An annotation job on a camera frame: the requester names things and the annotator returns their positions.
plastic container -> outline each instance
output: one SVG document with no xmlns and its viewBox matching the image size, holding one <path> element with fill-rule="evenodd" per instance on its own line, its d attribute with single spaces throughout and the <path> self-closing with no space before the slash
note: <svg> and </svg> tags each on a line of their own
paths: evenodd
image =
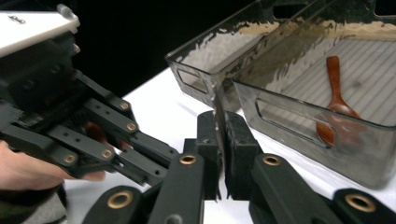
<svg viewBox="0 0 396 224">
<path fill-rule="evenodd" d="M 299 28 L 233 82 L 250 127 L 379 189 L 396 167 L 396 17 L 376 15 L 375 1 L 366 4 L 329 1 L 308 19 L 297 15 Z M 339 57 L 341 93 L 361 119 L 326 108 L 329 56 Z M 317 122 L 332 129 L 333 146 L 320 140 Z"/>
<path fill-rule="evenodd" d="M 278 41 L 284 33 L 276 30 L 310 2 L 255 1 L 168 53 L 165 60 L 178 86 L 209 106 L 212 106 L 213 88 L 216 87 L 224 109 L 236 111 L 241 105 L 232 77 L 265 52 L 267 42 Z"/>
</svg>

spoon handle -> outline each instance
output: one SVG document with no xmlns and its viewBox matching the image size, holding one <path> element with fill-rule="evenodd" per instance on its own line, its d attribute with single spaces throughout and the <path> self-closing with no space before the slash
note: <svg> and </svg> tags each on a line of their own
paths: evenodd
<svg viewBox="0 0 396 224">
<path fill-rule="evenodd" d="M 330 80 L 330 86 L 332 87 L 332 99 L 340 100 L 341 88 L 340 88 L 340 60 L 337 56 L 327 58 L 327 74 Z"/>
</svg>

white tablecloth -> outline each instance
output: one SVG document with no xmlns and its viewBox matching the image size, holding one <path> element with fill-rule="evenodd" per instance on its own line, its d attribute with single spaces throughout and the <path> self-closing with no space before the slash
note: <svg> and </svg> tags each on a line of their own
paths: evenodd
<svg viewBox="0 0 396 224">
<path fill-rule="evenodd" d="M 185 138 L 196 138 L 197 116 L 212 110 L 211 107 L 183 93 L 169 68 L 126 95 L 124 99 L 132 104 L 136 121 L 143 133 L 164 141 L 179 152 L 183 149 Z M 243 116 L 242 111 L 238 111 L 238 114 Z M 287 159 L 317 193 L 331 198 L 337 189 L 361 189 L 396 212 L 396 176 L 384 189 L 367 189 L 262 133 L 255 130 L 252 132 L 264 152 Z M 224 199 L 227 191 L 223 182 L 220 183 L 223 199 L 217 202 L 205 201 L 204 223 L 252 223 L 248 202 Z M 138 186 L 120 174 L 107 174 L 106 180 L 102 182 L 66 181 L 69 223 L 81 223 L 102 193 L 120 185 L 133 186 L 141 190 L 149 188 Z"/>
</svg>

dark background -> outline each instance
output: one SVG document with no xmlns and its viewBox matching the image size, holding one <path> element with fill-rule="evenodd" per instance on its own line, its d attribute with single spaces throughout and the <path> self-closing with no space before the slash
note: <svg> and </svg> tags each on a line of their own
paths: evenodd
<svg viewBox="0 0 396 224">
<path fill-rule="evenodd" d="M 0 0 L 0 9 L 70 7 L 80 26 L 75 68 L 118 96 L 160 73 L 165 55 L 231 16 L 251 0 Z"/>
</svg>

brown spoon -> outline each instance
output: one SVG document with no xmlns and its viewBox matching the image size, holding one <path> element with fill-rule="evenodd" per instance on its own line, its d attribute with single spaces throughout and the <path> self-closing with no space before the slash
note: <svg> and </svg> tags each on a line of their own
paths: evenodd
<svg viewBox="0 0 396 224">
<path fill-rule="evenodd" d="M 328 109 L 360 119 L 359 114 L 354 111 L 341 96 L 340 89 L 340 61 L 337 56 L 327 58 L 327 71 L 332 87 L 332 100 L 327 106 Z M 327 117 L 328 122 L 332 127 L 342 136 L 342 141 L 351 146 L 358 146 L 360 144 L 358 132 L 364 127 L 354 121 L 348 119 L 340 119 L 336 116 L 330 115 Z M 323 123 L 317 123 L 318 137 L 326 144 L 334 145 L 334 134 L 332 130 Z"/>
</svg>

